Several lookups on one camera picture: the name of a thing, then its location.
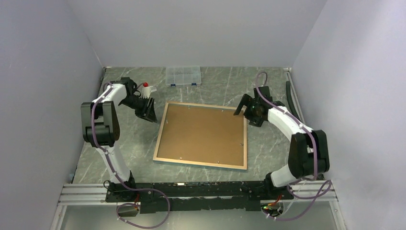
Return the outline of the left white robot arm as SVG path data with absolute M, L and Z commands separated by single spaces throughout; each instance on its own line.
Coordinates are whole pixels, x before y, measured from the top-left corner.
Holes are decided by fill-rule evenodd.
M 109 187 L 120 186 L 118 195 L 124 201 L 136 197 L 137 187 L 118 143 L 121 130 L 116 109 L 127 106 L 134 110 L 136 117 L 156 123 L 155 100 L 151 97 L 156 90 L 156 86 L 146 82 L 137 84 L 129 77 L 122 77 L 107 82 L 100 96 L 80 107 L 83 139 L 101 155 L 110 175 Z

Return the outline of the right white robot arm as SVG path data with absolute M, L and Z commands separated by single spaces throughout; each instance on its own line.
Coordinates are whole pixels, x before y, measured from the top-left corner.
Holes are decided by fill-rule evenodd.
M 254 96 L 244 94 L 234 115 L 243 113 L 251 126 L 267 121 L 276 126 L 290 141 L 287 164 L 267 174 L 263 192 L 274 199 L 282 187 L 300 179 L 315 179 L 330 168 L 327 136 L 322 130 L 306 126 L 280 101 L 273 101 L 268 86 L 257 87 Z

